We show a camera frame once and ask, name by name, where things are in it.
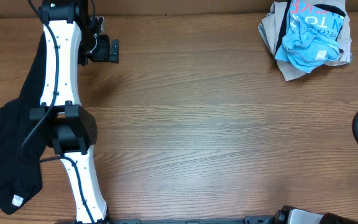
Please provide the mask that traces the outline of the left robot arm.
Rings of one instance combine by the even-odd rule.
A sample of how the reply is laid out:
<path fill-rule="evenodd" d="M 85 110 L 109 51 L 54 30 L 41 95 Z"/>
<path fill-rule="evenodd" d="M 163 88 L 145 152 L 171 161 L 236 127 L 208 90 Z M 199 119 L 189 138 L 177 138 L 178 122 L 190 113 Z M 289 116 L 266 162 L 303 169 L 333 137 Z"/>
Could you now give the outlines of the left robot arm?
<path fill-rule="evenodd" d="M 118 63 L 119 41 L 104 34 L 104 18 L 89 12 L 94 1 L 43 1 L 35 9 L 44 26 L 45 84 L 39 106 L 30 110 L 35 127 L 62 162 L 76 204 L 75 223 L 111 223 L 94 164 L 98 131 L 78 91 L 78 67 Z"/>

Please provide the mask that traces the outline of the light blue printed t-shirt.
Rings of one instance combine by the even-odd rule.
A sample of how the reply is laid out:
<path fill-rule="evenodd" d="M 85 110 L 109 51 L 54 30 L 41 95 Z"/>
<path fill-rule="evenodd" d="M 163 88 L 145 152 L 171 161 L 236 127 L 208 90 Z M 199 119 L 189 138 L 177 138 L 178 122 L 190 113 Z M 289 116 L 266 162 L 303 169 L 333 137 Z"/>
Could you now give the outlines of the light blue printed t-shirt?
<path fill-rule="evenodd" d="M 290 1 L 284 17 L 285 33 L 280 36 L 275 59 L 305 73 L 339 59 L 337 38 L 345 16 L 344 11 L 329 4 Z"/>

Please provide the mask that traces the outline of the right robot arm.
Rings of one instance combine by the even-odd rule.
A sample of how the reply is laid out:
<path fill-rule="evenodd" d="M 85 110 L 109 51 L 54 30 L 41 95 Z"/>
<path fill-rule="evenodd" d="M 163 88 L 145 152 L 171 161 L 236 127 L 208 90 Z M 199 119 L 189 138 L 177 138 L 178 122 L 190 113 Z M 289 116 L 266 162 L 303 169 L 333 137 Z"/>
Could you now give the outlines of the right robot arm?
<path fill-rule="evenodd" d="M 272 224 L 358 224 L 358 221 L 344 218 L 333 213 L 308 212 L 299 208 L 284 205 L 276 212 Z"/>

